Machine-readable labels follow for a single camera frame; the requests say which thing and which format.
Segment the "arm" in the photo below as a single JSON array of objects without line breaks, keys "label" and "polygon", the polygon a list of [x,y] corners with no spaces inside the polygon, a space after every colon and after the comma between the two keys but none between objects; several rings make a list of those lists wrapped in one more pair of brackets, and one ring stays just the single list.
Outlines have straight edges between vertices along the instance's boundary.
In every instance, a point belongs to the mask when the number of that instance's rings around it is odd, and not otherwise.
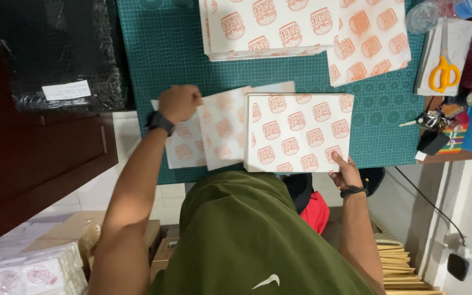
[{"label": "arm", "polygon": [[[176,124],[192,117],[201,104],[198,88],[173,86],[160,96],[160,112]],[[141,140],[117,180],[95,252],[88,295],[145,294],[148,249],[144,235],[167,132],[156,128]]]},{"label": "arm", "polygon": [[[342,170],[342,172],[330,173],[336,186],[342,188],[347,188],[347,185],[364,186],[360,178],[360,172],[351,157],[346,162],[338,153],[333,152],[332,158]],[[365,193],[358,193],[344,198],[344,216],[342,218],[338,252],[377,294],[385,295],[382,261],[372,232]]]}]

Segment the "white logo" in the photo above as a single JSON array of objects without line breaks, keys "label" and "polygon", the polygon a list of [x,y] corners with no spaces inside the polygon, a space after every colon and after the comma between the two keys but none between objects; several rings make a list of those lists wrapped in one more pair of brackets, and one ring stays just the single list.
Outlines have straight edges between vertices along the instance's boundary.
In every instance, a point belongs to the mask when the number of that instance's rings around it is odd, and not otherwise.
[{"label": "white logo", "polygon": [[251,290],[254,290],[254,289],[256,289],[260,286],[263,286],[263,285],[270,284],[273,281],[276,281],[276,283],[278,283],[278,286],[279,286],[279,277],[277,275],[271,275],[268,279],[266,279],[263,282],[259,283],[258,285],[256,285],[256,287],[252,288]]}]

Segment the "black cable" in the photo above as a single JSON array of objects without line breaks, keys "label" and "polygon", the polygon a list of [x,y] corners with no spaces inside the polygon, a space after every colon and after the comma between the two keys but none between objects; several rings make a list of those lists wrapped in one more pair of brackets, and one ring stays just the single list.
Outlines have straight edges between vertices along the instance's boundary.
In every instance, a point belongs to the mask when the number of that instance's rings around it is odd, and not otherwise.
[{"label": "black cable", "polygon": [[416,187],[416,185],[411,181],[409,180],[409,178],[407,178],[407,176],[405,176],[405,174],[403,174],[402,171],[400,171],[400,169],[398,169],[398,167],[395,166],[395,168],[398,170],[398,172],[400,172],[400,174],[402,174],[402,176],[407,179],[407,181],[414,187],[414,189],[420,193],[420,195],[422,195],[422,197],[431,205],[433,206],[436,211],[440,212],[440,214],[442,214],[443,217],[445,217],[447,220],[449,220],[449,222],[455,227],[455,229],[458,231],[458,233],[460,234],[460,238],[462,238],[462,245],[465,247],[466,244],[465,244],[465,238],[464,238],[464,235],[462,235],[462,232],[460,231],[460,229],[458,228],[458,226],[456,226],[456,224],[449,218],[447,217],[447,215],[445,215],[442,210],[438,209],[434,204],[433,202],[431,202],[424,194],[423,192],[421,192],[418,187]]}]

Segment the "black bracelet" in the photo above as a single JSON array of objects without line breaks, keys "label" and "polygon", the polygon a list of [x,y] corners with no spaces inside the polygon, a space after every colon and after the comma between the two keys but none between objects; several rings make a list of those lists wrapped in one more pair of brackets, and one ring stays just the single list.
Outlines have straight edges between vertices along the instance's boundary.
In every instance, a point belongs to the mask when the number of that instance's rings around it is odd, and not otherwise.
[{"label": "black bracelet", "polygon": [[364,192],[366,195],[369,193],[369,191],[366,188],[349,185],[348,189],[340,190],[340,197],[345,198],[350,195],[354,195],[354,194],[362,193],[362,192]]}]

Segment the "dark wooden cabinet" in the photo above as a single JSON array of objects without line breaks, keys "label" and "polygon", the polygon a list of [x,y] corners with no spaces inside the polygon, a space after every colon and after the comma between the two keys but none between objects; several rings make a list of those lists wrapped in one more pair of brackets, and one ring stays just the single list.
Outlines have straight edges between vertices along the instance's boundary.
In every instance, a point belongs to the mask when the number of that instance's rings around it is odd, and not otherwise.
[{"label": "dark wooden cabinet", "polygon": [[0,54],[0,236],[115,164],[112,114],[18,112]]}]

